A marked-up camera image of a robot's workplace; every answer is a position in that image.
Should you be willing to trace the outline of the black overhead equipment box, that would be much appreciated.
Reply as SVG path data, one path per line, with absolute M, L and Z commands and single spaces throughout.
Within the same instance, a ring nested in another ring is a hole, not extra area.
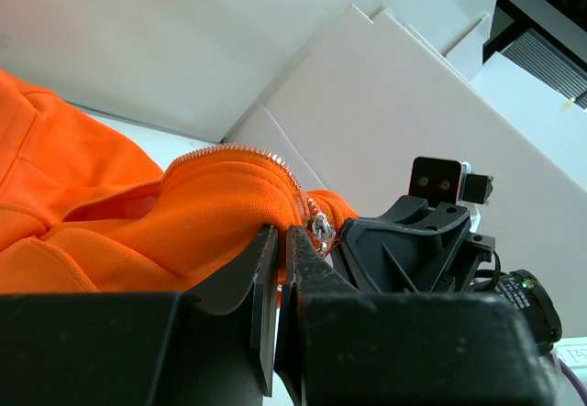
M 496 53 L 586 108 L 586 0 L 497 0 L 482 60 Z

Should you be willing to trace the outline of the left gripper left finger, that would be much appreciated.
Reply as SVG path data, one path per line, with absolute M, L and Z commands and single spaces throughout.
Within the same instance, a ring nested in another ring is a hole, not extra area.
M 195 394 L 272 394 L 278 230 L 265 225 L 244 250 L 189 291 L 196 309 Z

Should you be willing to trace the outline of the silver zipper pull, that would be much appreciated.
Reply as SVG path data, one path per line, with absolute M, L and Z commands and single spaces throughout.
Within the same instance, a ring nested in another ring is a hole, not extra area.
M 335 227 L 323 212 L 318 212 L 310 217 L 308 230 L 314 239 L 318 256 L 324 258 L 336 240 Z

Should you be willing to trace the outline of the orange zip jacket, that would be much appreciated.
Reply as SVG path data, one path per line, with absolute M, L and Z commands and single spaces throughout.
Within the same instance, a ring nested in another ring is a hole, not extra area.
M 1 75 L 1 291 L 186 291 L 262 227 L 338 230 L 356 212 L 277 155 L 202 148 L 161 169 L 48 89 Z

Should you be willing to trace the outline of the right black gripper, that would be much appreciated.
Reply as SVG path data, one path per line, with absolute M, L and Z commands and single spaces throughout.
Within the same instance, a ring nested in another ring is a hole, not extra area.
M 347 220 L 331 258 L 362 292 L 497 295 L 524 316 L 537 346 L 554 346 L 562 322 L 542 283 L 526 269 L 504 271 L 494 240 L 470 232 L 467 208 L 431 208 L 424 198 L 403 195 L 379 217 Z

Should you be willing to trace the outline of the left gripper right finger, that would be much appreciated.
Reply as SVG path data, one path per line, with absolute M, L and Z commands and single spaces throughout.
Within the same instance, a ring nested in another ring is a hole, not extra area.
M 349 404 L 351 317 L 376 314 L 376 301 L 319 257 L 301 226 L 287 231 L 285 266 L 274 370 L 295 404 Z

